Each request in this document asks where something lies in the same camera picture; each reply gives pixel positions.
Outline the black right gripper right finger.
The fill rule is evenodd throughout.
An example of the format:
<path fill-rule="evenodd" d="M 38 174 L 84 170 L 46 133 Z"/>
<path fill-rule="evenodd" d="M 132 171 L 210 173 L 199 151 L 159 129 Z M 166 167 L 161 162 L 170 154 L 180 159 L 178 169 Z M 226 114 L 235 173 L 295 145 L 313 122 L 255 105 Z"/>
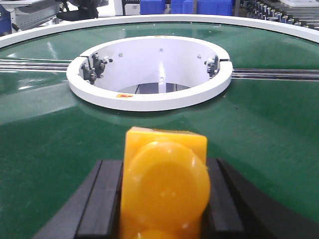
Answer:
<path fill-rule="evenodd" d="M 220 158 L 207 159 L 211 194 L 203 239 L 317 239 L 319 225 L 272 199 Z"/>

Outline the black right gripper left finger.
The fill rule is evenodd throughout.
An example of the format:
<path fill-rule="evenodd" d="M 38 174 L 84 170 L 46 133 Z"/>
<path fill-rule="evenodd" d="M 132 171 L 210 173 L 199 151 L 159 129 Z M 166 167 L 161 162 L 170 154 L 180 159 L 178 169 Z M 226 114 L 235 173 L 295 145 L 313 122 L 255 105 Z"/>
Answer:
<path fill-rule="evenodd" d="M 35 239 L 116 239 L 123 163 L 99 160 L 76 192 Z"/>

